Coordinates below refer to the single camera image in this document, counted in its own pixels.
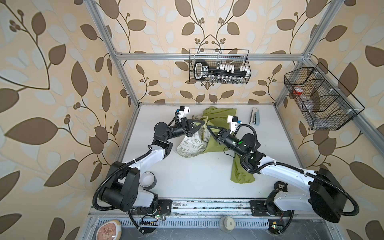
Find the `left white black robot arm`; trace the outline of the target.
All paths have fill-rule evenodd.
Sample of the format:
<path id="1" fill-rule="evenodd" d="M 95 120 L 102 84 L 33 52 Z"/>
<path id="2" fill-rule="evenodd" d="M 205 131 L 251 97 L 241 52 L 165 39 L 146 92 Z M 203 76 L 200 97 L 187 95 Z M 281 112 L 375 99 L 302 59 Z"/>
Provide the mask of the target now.
<path id="1" fill-rule="evenodd" d="M 192 137 L 205 124 L 205 121 L 178 120 L 174 125 L 159 122 L 154 127 L 154 136 L 148 151 L 128 162 L 114 162 L 105 180 L 96 189 L 92 199 L 98 211 L 121 210 L 128 212 L 133 208 L 147 208 L 154 212 L 158 208 L 158 195 L 140 186 L 140 178 L 153 165 L 165 159 L 173 148 L 170 139 L 180 136 Z"/>

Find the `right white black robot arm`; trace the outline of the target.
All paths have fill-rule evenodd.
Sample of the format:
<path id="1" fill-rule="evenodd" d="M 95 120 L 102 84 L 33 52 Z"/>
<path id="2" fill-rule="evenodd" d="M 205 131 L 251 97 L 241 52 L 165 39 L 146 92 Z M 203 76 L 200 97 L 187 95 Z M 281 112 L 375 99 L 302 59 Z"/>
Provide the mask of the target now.
<path id="1" fill-rule="evenodd" d="M 279 162 L 258 151 L 260 143 L 255 129 L 242 139 L 225 128 L 208 126 L 212 137 L 240 157 L 240 165 L 249 174 L 278 179 L 261 210 L 271 216 L 295 211 L 311 212 L 322 219 L 338 223 L 342 216 L 359 214 L 357 201 L 327 169 L 302 169 Z"/>

